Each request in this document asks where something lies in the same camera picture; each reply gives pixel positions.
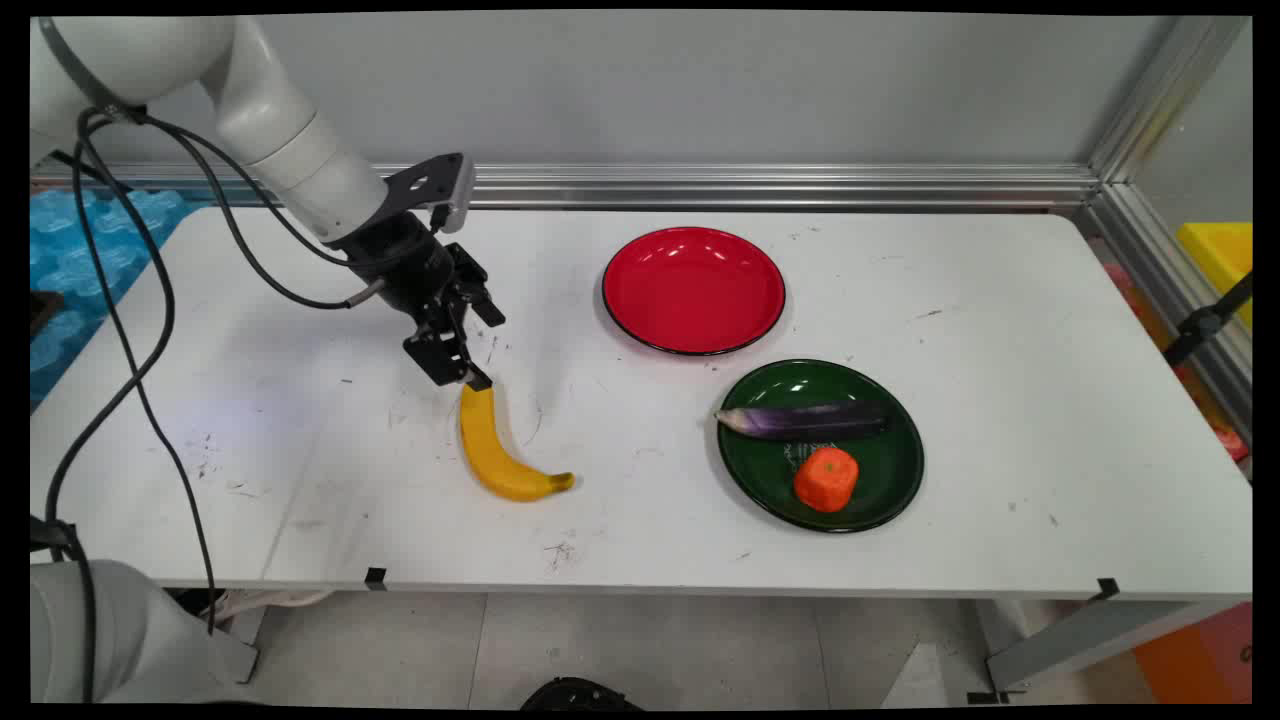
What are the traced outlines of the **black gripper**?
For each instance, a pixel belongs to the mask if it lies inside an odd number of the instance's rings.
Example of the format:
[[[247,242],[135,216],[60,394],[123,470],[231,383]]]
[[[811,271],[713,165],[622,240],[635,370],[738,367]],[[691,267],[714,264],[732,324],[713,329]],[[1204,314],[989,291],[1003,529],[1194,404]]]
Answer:
[[[490,328],[503,325],[506,315],[486,287],[486,270],[460,243],[440,243],[433,227],[402,211],[332,247],[357,277],[381,281],[376,295],[413,319],[403,350],[436,386],[492,388],[492,378],[470,356],[465,315],[470,306]]]

